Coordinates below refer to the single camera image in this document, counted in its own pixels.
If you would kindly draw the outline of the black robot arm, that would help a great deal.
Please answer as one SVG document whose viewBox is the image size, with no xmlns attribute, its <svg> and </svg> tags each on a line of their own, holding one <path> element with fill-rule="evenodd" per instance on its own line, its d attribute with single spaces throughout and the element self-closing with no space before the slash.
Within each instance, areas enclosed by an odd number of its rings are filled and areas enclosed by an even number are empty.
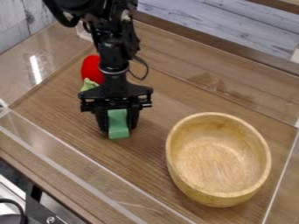
<svg viewBox="0 0 299 224">
<path fill-rule="evenodd" d="M 97 50 L 96 71 L 103 81 L 79 92 L 80 110 L 95 115 L 97 126 L 111 139 L 130 137 L 140 111 L 152 106 L 154 89 L 128 81 L 130 62 L 144 64 L 136 56 L 140 40 L 134 15 L 138 0 L 43 0 L 61 25 L 83 25 Z"/>
</svg>

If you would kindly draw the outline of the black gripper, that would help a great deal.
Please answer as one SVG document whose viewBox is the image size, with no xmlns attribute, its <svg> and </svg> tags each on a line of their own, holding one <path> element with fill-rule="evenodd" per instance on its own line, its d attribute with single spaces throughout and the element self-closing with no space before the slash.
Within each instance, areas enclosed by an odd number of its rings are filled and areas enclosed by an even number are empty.
<svg viewBox="0 0 299 224">
<path fill-rule="evenodd" d="M 139 113 L 143 108 L 152 107 L 154 89 L 127 80 L 130 70 L 118 73 L 103 73 L 103 82 L 89 77 L 83 79 L 79 92 L 80 111 L 95 113 L 100 132 L 108 133 L 108 112 L 111 109 L 127 109 L 127 126 L 136 128 Z"/>
</svg>

